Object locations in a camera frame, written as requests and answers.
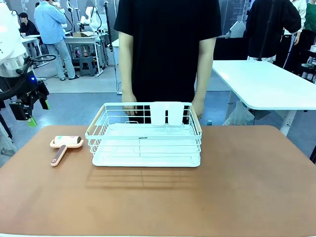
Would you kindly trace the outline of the person's left hand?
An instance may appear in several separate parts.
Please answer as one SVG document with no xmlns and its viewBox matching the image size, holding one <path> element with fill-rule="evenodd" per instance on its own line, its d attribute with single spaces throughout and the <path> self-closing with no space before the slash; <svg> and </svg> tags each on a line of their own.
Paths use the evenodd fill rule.
<svg viewBox="0 0 316 237">
<path fill-rule="evenodd" d="M 204 110 L 204 100 L 203 99 L 194 99 L 192 101 L 192 106 L 196 112 L 196 116 L 198 119 L 201 119 L 203 110 Z"/>
</svg>

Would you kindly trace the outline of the person's right hand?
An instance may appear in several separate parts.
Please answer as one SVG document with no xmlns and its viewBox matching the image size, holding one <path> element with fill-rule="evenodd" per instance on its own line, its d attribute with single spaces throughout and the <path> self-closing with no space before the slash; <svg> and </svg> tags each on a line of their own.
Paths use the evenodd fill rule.
<svg viewBox="0 0 316 237">
<path fill-rule="evenodd" d="M 123 109 L 128 116 L 135 116 L 137 107 L 135 103 L 137 102 L 133 93 L 123 93 L 122 94 L 122 102 L 123 102 Z"/>
</svg>

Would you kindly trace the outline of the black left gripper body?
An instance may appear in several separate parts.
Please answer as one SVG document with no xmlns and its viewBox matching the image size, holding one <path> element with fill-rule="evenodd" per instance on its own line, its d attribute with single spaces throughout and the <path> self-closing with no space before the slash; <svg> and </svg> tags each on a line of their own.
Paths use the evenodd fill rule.
<svg viewBox="0 0 316 237">
<path fill-rule="evenodd" d="M 49 95 L 45 82 L 38 80 L 34 73 L 27 73 L 21 89 L 16 95 L 17 99 L 24 105 L 30 105 L 39 100 L 39 95 Z"/>
</svg>

